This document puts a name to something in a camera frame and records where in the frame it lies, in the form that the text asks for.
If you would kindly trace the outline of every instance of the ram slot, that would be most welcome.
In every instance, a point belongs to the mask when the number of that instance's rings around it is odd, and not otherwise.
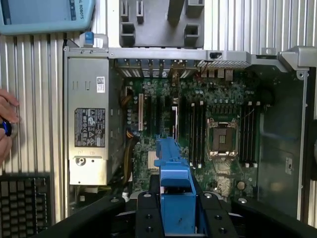
[[[241,124],[240,124],[240,148],[239,148],[239,154],[240,154],[240,162],[245,163],[246,162],[246,153],[245,153],[245,147],[246,147],[246,106],[241,107]]]
[[[200,147],[201,147],[201,106],[200,103],[203,103],[203,101],[199,101],[196,103],[196,164],[197,167],[200,169],[202,167],[202,161],[201,161],[201,151],[200,151]]]
[[[156,126],[156,134],[160,135],[160,127],[161,127],[161,100],[160,96],[157,96],[157,102],[156,102],[156,120],[155,120],[155,126]]]
[[[250,160],[251,160],[251,151],[250,151],[250,148],[252,147],[252,137],[251,137],[251,133],[252,133],[252,120],[251,120],[251,114],[252,114],[252,104],[248,105],[247,107],[247,115],[246,115],[246,126],[247,126],[247,156],[246,156],[246,161],[247,163],[250,163]]]
[[[206,135],[206,105],[203,101],[200,102],[201,112],[201,137],[200,137],[200,155],[201,155],[201,166],[205,165],[205,135]]]
[[[146,111],[146,122],[147,122],[147,132],[148,135],[150,136],[152,133],[152,97],[148,96],[147,100],[147,111]]]
[[[194,166],[195,157],[195,103],[190,105],[190,132],[189,132],[189,164]]]
[[[186,137],[186,128],[187,128],[187,115],[188,115],[188,109],[187,109],[187,99],[186,97],[182,97],[180,101],[180,107],[179,107],[179,134],[185,138]]]
[[[138,118],[138,129],[143,130],[143,106],[144,106],[144,94],[139,93],[139,118]]]
[[[252,147],[251,147],[251,163],[254,163],[256,161],[255,154],[256,154],[256,130],[257,130],[257,115],[258,115],[258,106],[253,106],[252,109]]]

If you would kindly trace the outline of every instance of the screw hole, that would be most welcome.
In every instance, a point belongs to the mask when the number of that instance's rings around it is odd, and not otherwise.
[[[147,233],[151,233],[153,232],[153,228],[152,227],[147,227]]]
[[[222,220],[222,216],[219,216],[219,215],[216,215],[214,218],[215,218],[216,220]]]
[[[227,233],[227,230],[226,230],[225,228],[221,227],[221,228],[219,228],[219,232],[220,232],[221,234],[226,234],[226,233]]]

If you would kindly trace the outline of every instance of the motherboard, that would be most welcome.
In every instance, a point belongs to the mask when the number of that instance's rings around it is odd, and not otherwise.
[[[133,191],[149,189],[156,140],[173,137],[203,191],[224,199],[255,196],[261,103],[259,80],[247,71],[201,69],[191,77],[126,78],[126,131]]]

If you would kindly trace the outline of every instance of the finger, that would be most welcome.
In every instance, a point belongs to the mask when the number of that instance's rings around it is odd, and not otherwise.
[[[3,154],[3,158],[4,159],[7,158],[8,154],[10,153],[11,148],[12,148],[12,138],[9,136],[8,137],[8,144],[6,146],[6,150],[5,150],[4,154]]]
[[[7,151],[8,143],[9,143],[9,137],[7,136],[4,136],[0,140],[0,158],[3,158],[5,152]]]
[[[6,90],[0,89],[0,96],[7,99],[8,102],[10,102],[11,104],[13,104],[15,106],[19,106],[18,100],[12,94],[8,93]]]
[[[0,105],[0,116],[9,122],[19,122],[19,118],[16,116],[15,112],[13,110],[9,111],[4,105]]]
[[[10,112],[10,114],[17,117],[15,110],[12,108],[12,106],[7,102],[7,100],[4,97],[0,96],[0,104],[3,105]]]
[[[0,140],[5,136],[5,130],[0,128]]]

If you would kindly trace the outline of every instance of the warning label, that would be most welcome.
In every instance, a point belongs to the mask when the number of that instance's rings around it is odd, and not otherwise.
[[[75,110],[75,147],[105,146],[105,112],[99,108]]]

